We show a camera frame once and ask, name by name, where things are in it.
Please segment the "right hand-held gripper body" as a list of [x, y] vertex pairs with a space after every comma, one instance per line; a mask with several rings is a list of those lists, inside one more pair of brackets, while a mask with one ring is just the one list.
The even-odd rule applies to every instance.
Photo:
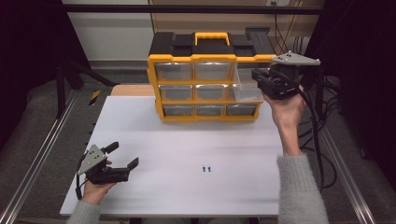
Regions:
[[271, 98], [287, 99], [298, 93], [299, 82], [297, 76], [302, 66], [319, 66], [320, 59], [312, 59], [288, 51], [271, 59], [273, 64], [269, 69]]

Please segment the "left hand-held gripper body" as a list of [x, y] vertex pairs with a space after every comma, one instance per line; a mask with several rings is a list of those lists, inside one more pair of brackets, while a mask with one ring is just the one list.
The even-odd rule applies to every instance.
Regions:
[[130, 170], [125, 168], [112, 168], [107, 165], [107, 154], [97, 145], [91, 145], [83, 155], [77, 168], [77, 175], [85, 175], [94, 185], [126, 182]]

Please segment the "clear plastic drawer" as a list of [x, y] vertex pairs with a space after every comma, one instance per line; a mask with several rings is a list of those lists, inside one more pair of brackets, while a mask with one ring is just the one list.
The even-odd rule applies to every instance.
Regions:
[[232, 90], [238, 103], [258, 103], [263, 101], [262, 91], [252, 78], [251, 69], [235, 69], [233, 72]]

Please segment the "yellow black drawer cabinet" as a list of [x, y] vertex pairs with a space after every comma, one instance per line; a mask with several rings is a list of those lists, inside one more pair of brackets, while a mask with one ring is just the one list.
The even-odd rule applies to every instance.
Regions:
[[196, 32], [178, 35], [159, 32], [154, 35], [148, 54], [148, 80], [153, 86], [157, 63], [236, 63], [240, 69], [267, 68], [276, 56], [264, 32], [229, 33]]

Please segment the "person's right hand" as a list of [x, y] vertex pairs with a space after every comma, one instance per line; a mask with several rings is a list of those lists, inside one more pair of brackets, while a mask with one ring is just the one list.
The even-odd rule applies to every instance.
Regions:
[[305, 108], [304, 99], [300, 94], [284, 100], [272, 99], [265, 93], [262, 96], [271, 107], [273, 121], [279, 130], [298, 128]]

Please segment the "person's left hand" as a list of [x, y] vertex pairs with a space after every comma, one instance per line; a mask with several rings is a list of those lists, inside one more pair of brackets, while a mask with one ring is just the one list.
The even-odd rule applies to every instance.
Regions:
[[115, 183], [94, 185], [90, 180], [84, 184], [82, 201], [85, 203], [99, 205], [106, 194], [115, 186]]

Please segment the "yellow tool left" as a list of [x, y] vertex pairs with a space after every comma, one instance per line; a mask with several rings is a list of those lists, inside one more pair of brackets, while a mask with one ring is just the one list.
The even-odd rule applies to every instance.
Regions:
[[97, 90], [97, 91], [93, 92], [91, 100], [89, 101], [89, 105], [95, 105], [100, 92], [101, 92], [100, 90]]

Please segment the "wooden table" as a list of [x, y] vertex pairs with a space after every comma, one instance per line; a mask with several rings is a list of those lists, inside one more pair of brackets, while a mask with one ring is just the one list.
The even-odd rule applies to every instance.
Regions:
[[111, 93], [111, 96], [154, 96], [154, 89], [151, 85], [117, 85]]

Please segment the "group of clear drawers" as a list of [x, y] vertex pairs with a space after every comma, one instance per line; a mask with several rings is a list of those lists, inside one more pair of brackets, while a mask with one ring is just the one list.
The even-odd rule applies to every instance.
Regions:
[[232, 84], [236, 63], [157, 63], [156, 109], [169, 120], [253, 120], [262, 102], [238, 103]]

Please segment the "dark curtain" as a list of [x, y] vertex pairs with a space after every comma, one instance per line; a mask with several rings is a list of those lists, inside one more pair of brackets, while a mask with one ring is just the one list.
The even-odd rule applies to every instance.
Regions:
[[61, 61], [89, 67], [62, 0], [0, 0], [0, 149], [28, 92], [56, 78]]
[[324, 0], [306, 54], [341, 81], [340, 100], [366, 153], [396, 185], [396, 0]]

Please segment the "aluminium floor rail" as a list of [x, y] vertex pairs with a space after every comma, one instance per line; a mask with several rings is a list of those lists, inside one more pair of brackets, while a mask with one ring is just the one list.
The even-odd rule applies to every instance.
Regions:
[[319, 191], [323, 191], [325, 186], [324, 167], [321, 158], [322, 152], [319, 143], [319, 138], [322, 137], [324, 139], [325, 149], [328, 151], [329, 157], [331, 159], [331, 164], [335, 169], [334, 173], [336, 175], [336, 179], [339, 180], [342, 184], [346, 196], [348, 197], [360, 224], [375, 224], [375, 218], [366, 201], [364, 200], [364, 197], [361, 194], [361, 191], [354, 177], [352, 176], [352, 173], [350, 173], [347, 164], [345, 163], [340, 152], [338, 151], [338, 148], [335, 145], [335, 142], [332, 139], [329, 130], [325, 126], [323, 126], [321, 130], [318, 128], [318, 114], [313, 107], [313, 101], [310, 100], [309, 97], [306, 95], [303, 95], [303, 97], [312, 116], [312, 134], [318, 165]]
[[35, 158], [31, 163], [28, 171], [24, 175], [23, 180], [19, 184], [17, 190], [15, 191], [10, 202], [7, 204], [5, 210], [0, 214], [0, 224], [13, 224], [13, 222], [15, 221], [65, 122], [67, 121], [67, 118], [69, 117], [69, 114], [76, 102], [78, 95], [78, 91], [70, 91], [64, 111], [52, 124], [49, 133], [47, 134], [44, 142], [42, 143], [40, 149], [35, 155]]

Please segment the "black horizontal frame bar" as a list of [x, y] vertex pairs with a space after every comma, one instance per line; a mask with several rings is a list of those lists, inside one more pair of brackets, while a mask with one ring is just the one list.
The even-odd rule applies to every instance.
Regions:
[[207, 14], [280, 14], [320, 15], [321, 7], [251, 7], [251, 6], [182, 6], [182, 5], [61, 5], [67, 12], [92, 13], [207, 13]]

